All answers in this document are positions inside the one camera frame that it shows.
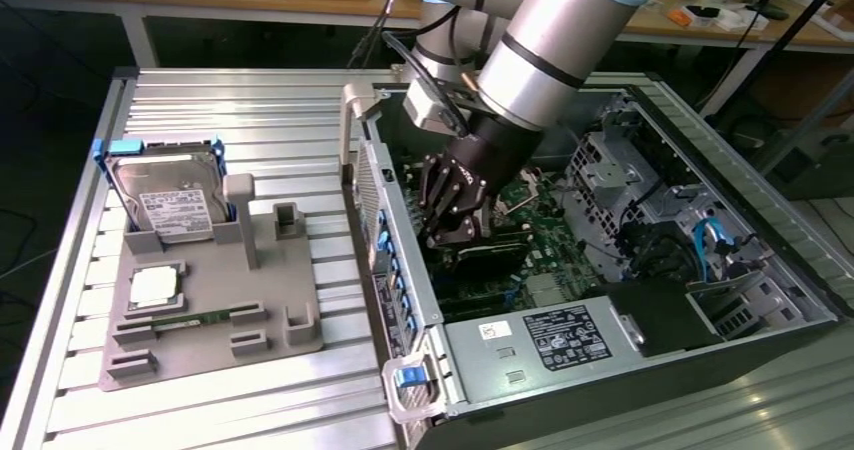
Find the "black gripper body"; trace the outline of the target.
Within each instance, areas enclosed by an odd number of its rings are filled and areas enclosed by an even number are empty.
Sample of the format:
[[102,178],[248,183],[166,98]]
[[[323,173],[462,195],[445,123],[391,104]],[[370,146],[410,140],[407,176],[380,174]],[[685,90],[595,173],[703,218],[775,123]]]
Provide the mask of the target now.
[[487,113],[473,114],[469,129],[466,136],[447,144],[441,162],[450,168],[450,187],[459,186],[454,205],[481,208],[515,178],[541,145],[543,132]]

